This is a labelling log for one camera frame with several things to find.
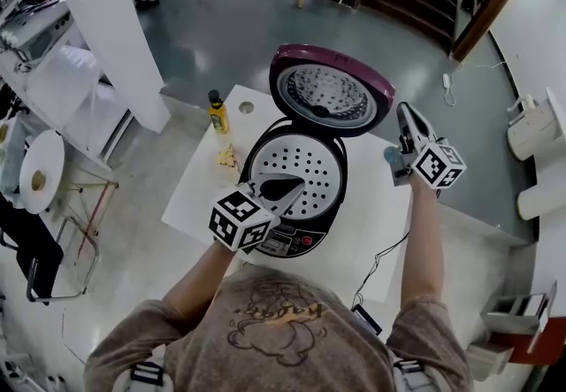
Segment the black shoe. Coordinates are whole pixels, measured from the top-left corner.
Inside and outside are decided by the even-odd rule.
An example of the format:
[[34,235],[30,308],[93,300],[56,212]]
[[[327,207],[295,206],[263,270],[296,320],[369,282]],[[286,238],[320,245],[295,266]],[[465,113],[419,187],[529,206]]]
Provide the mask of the black shoe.
[[140,2],[135,5],[135,9],[143,12],[157,5],[159,5],[159,0],[140,0]]

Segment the yellow bottle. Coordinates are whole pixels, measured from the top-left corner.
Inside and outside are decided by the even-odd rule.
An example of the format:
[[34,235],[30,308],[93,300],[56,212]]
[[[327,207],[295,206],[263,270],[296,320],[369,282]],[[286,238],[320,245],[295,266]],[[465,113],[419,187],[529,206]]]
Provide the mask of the yellow bottle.
[[209,92],[209,115],[212,119],[212,125],[217,132],[226,134],[230,130],[230,125],[228,124],[228,114],[226,112],[226,107],[223,101],[220,99],[220,94],[218,90],[211,90]]

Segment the power cord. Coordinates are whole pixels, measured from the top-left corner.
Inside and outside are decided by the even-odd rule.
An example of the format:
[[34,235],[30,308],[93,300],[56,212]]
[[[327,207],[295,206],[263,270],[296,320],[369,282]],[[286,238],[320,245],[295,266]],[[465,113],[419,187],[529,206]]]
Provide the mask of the power cord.
[[[436,190],[436,198],[439,198],[439,197],[440,197],[440,189],[437,189]],[[391,252],[393,252],[397,248],[397,246],[401,245],[403,243],[403,241],[405,241],[407,239],[407,237],[409,236],[409,233],[410,233],[410,230],[394,245],[389,246],[387,249],[383,249],[381,252],[378,252],[375,255],[375,257],[373,258],[373,266],[371,267],[370,271],[368,272],[368,275],[365,276],[365,279],[363,279],[363,282],[362,282],[362,285],[360,285],[360,288],[358,288],[356,290],[356,292],[354,293],[354,299],[352,299],[352,309],[354,308],[354,305],[356,305],[356,299],[358,300],[358,304],[363,305],[362,288],[365,286],[368,279],[378,270],[379,261],[381,261],[381,258],[384,257],[385,255],[390,254]]]
[[450,107],[454,107],[456,105],[456,98],[454,96],[454,92],[452,87],[454,86],[454,74],[459,73],[462,71],[464,65],[473,66],[474,68],[489,68],[494,69],[497,66],[503,65],[507,62],[500,62],[496,65],[476,65],[471,62],[462,62],[451,74],[444,73],[442,74],[442,87],[444,87],[444,102],[448,104]]

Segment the hand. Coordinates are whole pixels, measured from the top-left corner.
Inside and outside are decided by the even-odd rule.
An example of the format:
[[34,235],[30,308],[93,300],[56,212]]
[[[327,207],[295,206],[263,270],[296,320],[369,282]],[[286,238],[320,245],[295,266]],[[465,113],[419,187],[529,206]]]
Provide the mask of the hand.
[[413,189],[414,194],[419,194],[419,195],[435,194],[434,189],[429,188],[429,186],[418,175],[418,173],[412,172],[411,175],[409,175],[409,184]]

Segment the red object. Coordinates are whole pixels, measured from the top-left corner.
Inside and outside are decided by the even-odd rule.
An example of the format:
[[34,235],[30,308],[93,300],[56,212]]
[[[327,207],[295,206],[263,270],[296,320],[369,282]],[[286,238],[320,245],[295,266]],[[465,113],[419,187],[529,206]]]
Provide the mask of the red object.
[[[92,211],[92,216],[90,216],[90,219],[88,220],[88,224],[87,224],[87,229],[85,230],[86,234],[90,234],[90,228],[92,227],[92,224],[95,220],[96,214],[98,213],[98,210],[100,208],[100,204],[102,203],[103,199],[104,199],[104,195],[106,194],[106,191],[108,190],[108,186],[109,186],[109,182],[107,181],[106,184],[104,185],[104,189],[102,194],[100,195],[100,198],[98,199],[98,202],[96,202],[96,206],[95,206],[95,210]],[[82,247],[85,245],[85,241],[87,240],[87,238],[85,236],[82,237],[82,242],[80,243],[80,247],[79,247],[79,251],[77,252],[77,258],[79,258],[80,256],[80,252],[82,251]]]
[[532,335],[492,333],[490,343],[515,348],[509,362],[528,365],[554,365],[566,341],[566,317],[548,319],[532,353],[527,353]]

